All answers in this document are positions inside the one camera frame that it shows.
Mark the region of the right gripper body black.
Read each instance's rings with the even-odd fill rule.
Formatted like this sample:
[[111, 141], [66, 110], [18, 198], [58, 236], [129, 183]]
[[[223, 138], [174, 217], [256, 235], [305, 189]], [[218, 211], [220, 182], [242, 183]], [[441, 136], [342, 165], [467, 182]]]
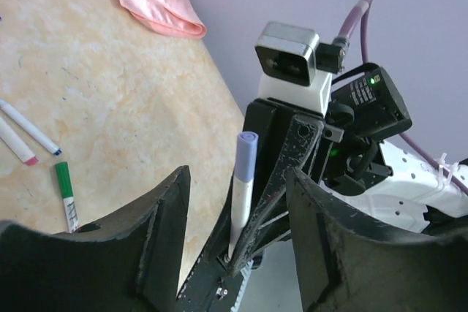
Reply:
[[343, 128], [313, 114], [294, 114], [284, 141], [285, 168], [298, 168], [320, 184], [333, 145], [343, 138]]

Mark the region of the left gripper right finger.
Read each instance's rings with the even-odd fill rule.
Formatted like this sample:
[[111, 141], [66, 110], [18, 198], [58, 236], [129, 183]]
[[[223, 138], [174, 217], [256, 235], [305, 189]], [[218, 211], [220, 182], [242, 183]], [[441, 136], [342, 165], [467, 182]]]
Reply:
[[467, 226], [433, 235], [386, 224], [301, 170], [286, 174], [304, 311], [465, 311]]

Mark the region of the pink cap paint marker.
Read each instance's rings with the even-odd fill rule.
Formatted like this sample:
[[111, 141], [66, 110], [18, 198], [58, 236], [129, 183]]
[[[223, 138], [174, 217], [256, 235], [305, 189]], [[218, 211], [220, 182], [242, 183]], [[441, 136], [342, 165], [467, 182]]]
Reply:
[[33, 166], [38, 162], [36, 154], [3, 118], [1, 118], [1, 139], [22, 163]]

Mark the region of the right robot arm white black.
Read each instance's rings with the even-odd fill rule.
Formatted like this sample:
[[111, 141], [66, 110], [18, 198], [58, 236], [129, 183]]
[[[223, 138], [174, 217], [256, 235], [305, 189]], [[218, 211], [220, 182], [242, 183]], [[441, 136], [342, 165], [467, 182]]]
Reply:
[[412, 125], [365, 63], [267, 60], [220, 217], [177, 311], [236, 311], [272, 243], [291, 239], [305, 311], [467, 306], [467, 164], [390, 142]]

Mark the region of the blue cap white marker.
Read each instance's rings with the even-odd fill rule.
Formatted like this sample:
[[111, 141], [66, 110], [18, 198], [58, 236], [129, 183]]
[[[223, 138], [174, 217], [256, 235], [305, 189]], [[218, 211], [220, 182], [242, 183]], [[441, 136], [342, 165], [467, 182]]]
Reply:
[[10, 103], [1, 100], [1, 110], [20, 128], [28, 133], [36, 142], [38, 142], [49, 153], [58, 156], [61, 154], [61, 148], [52, 141], [45, 133], [36, 127], [30, 120], [16, 110]]

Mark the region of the lilac cap paint marker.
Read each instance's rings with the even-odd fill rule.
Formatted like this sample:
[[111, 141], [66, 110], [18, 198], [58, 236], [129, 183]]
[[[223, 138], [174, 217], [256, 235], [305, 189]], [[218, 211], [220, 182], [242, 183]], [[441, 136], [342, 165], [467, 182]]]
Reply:
[[236, 244], [246, 226], [251, 210], [254, 173], [259, 137], [241, 132], [237, 137], [230, 211], [230, 242], [227, 257], [232, 259]]

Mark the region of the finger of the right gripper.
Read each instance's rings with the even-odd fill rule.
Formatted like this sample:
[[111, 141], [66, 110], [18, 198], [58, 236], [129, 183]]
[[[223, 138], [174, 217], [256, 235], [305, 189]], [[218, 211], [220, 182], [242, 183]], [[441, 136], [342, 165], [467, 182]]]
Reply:
[[216, 225], [179, 290], [179, 301], [239, 301], [265, 247], [288, 229], [280, 185], [293, 109], [271, 99], [247, 107], [237, 139], [227, 200]]
[[237, 275], [246, 263], [263, 248], [264, 237], [276, 221], [276, 215], [273, 212], [286, 190], [287, 169], [285, 168], [285, 159], [283, 142], [275, 167], [261, 194], [257, 207], [253, 210], [248, 224], [244, 227], [233, 257], [227, 266], [227, 274], [231, 277]]

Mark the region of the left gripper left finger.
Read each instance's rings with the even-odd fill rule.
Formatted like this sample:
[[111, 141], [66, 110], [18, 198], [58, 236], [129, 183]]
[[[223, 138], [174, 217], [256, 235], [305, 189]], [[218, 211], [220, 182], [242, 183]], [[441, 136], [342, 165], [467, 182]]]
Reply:
[[156, 188], [75, 233], [1, 222], [3, 311], [174, 311], [191, 175]]

